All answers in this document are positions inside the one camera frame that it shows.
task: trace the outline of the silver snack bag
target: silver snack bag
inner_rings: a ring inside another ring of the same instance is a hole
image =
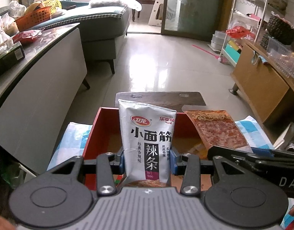
[[[118,100],[127,178],[132,186],[166,186],[176,111]]]

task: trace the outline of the gray sofa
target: gray sofa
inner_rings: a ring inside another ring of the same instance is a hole
[[[61,1],[62,8],[77,7],[60,17],[40,23],[31,29],[51,29],[77,23],[86,62],[107,61],[114,74],[114,60],[123,44],[130,18],[130,9],[124,6],[90,8],[88,3]]]

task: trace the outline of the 卫龙 logo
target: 卫龙 logo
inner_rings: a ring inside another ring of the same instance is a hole
[[[133,123],[135,123],[138,126],[146,127],[151,125],[151,122],[147,118],[142,116],[131,116],[131,120]]]

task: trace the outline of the metal rack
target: metal rack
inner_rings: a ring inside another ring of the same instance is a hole
[[[244,22],[245,24],[247,24],[247,25],[249,25],[251,27],[258,27],[258,32],[257,32],[256,38],[255,38],[255,41],[254,41],[254,42],[257,42],[257,40],[259,38],[259,35],[260,35],[260,32],[261,32],[261,29],[262,29],[263,23],[259,23],[259,21],[257,19],[248,17],[246,15],[238,14],[235,11],[237,1],[238,0],[233,0],[228,25],[230,25],[233,18],[237,18],[239,21],[242,21],[242,22]],[[263,8],[263,14],[262,14],[262,17],[261,17],[261,22],[264,21],[265,14],[266,14],[266,11],[267,11],[268,7],[271,7],[272,9],[276,10],[275,8],[273,8],[272,6],[269,5],[269,0],[240,0],[240,2],[242,2],[244,4],[250,4],[252,6],[255,6],[255,15],[257,15],[257,13],[258,13],[258,8],[262,7]],[[226,35],[225,40],[224,40],[224,44],[223,44],[223,47],[222,47],[222,50],[221,50],[221,53],[220,53],[220,58],[218,60],[221,61],[221,56],[225,56],[228,59],[228,61],[235,67],[237,63],[229,56],[229,54],[225,50],[225,46],[227,45],[227,42],[229,40],[230,40],[230,37]]]

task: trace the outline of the glossy floor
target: glossy floor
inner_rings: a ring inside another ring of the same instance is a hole
[[[200,92],[209,108],[227,110],[234,120],[252,115],[241,96],[228,89],[234,84],[232,66],[224,65],[200,49],[206,42],[172,36],[128,34],[111,74],[106,62],[88,65],[90,90],[82,85],[61,129],[69,122],[92,124],[100,106],[114,107],[118,92]]]
[[[161,33],[161,27],[150,26],[146,19],[135,18],[135,21],[130,21],[128,33]]]

